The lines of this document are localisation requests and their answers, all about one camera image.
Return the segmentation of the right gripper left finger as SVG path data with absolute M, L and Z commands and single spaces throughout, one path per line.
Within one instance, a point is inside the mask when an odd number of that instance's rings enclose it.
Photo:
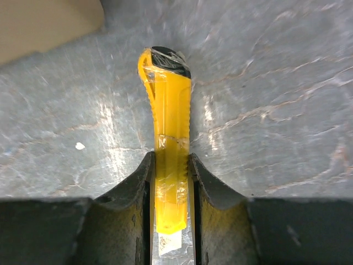
M 151 264 L 154 152 L 114 188 L 93 200 L 72 264 Z

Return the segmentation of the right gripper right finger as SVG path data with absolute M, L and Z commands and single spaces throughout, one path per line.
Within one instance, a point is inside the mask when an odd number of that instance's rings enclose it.
M 195 264 L 259 264 L 247 198 L 192 153 L 188 184 Z

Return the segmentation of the yellow utility knife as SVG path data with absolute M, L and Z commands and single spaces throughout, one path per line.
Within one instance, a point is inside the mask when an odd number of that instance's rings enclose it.
M 191 73 L 184 58 L 162 46 L 146 48 L 137 64 L 154 126 L 158 254 L 182 247 L 188 218 Z

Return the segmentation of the tan plastic toolbox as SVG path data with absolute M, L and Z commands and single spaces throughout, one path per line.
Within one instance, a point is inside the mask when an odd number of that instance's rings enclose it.
M 103 24 L 100 1 L 1 1 L 1 64 L 47 52 Z

